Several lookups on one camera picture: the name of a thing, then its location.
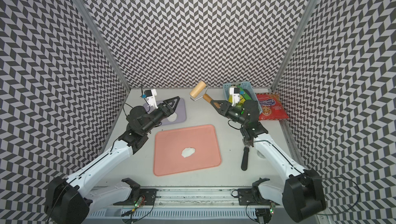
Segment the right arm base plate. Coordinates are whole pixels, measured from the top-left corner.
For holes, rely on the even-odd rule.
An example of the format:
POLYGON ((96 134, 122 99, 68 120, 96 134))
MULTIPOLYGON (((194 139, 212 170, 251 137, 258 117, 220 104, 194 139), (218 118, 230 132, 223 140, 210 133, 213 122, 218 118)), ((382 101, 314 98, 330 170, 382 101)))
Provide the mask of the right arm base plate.
POLYGON ((270 206, 271 201, 261 198, 258 191, 252 191, 252 188, 238 188, 237 199, 240 206, 260 205, 270 206))

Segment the wooden dough roller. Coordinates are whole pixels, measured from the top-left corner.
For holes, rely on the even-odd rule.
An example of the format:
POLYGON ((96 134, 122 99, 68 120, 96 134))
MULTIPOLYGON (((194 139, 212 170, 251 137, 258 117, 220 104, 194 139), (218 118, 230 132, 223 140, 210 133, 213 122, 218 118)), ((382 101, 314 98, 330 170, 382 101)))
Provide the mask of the wooden dough roller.
POLYGON ((208 103, 211 103, 213 100, 212 97, 210 97, 207 94, 207 91, 209 89, 209 86, 204 82, 204 81, 199 81, 198 84, 193 88, 193 90, 190 92, 190 99, 192 101, 199 101, 201 99, 207 101, 208 103))

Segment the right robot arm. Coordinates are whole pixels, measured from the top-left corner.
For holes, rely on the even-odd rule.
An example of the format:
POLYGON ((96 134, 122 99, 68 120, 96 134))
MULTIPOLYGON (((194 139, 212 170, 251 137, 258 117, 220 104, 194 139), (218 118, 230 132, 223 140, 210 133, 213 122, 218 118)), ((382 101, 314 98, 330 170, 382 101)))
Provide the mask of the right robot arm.
POLYGON ((242 107, 228 101, 205 100, 219 113, 240 124, 239 131, 245 145, 241 169, 247 168, 249 149, 254 148, 277 171, 281 181, 271 183, 260 179, 252 187, 259 199, 272 201, 284 207, 289 217, 299 223, 326 209, 321 177, 313 169, 306 169, 287 155, 259 120, 258 102, 246 100, 242 107))

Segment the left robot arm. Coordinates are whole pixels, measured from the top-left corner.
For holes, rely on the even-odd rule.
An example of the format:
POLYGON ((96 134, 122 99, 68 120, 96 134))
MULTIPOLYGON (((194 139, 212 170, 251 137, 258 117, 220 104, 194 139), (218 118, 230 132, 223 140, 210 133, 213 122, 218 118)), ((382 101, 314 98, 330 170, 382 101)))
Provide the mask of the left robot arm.
POLYGON ((114 203, 132 200, 140 195, 140 185, 130 178, 94 190, 96 184, 121 162, 136 154, 148 140, 150 131, 173 115, 179 97, 164 100, 148 113, 136 106, 127 115, 126 130, 112 146, 85 167, 66 178, 56 177, 47 186, 44 211, 57 224, 81 224, 88 215, 114 203))

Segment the white dough piece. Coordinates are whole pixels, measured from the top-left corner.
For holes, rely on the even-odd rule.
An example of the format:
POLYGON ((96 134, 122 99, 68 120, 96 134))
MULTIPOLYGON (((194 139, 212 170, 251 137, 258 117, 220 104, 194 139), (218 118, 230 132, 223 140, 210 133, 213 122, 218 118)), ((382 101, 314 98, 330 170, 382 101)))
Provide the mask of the white dough piece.
POLYGON ((188 157, 192 156, 195 152, 196 152, 195 148, 188 147, 182 151, 181 155, 183 158, 188 158, 188 157))

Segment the pink tray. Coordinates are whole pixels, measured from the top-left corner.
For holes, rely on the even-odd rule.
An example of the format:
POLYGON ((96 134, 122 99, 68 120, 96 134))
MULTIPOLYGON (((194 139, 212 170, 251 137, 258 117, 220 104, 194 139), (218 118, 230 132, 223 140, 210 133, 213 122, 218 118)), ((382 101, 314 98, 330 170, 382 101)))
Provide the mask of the pink tray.
POLYGON ((211 124, 161 131, 155 136, 153 173, 158 177, 221 163, 216 129, 211 124))

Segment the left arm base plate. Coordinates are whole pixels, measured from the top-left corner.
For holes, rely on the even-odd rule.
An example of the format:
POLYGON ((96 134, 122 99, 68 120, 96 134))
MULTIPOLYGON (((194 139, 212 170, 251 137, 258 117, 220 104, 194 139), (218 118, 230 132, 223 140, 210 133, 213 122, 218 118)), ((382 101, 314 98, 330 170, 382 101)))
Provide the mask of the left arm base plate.
POLYGON ((133 206, 137 203, 139 198, 142 197, 144 198, 143 202, 145 206, 153 206, 155 203, 157 192, 158 189, 155 188, 141 188, 138 193, 137 190, 134 190, 125 201, 117 202, 113 205, 133 206))

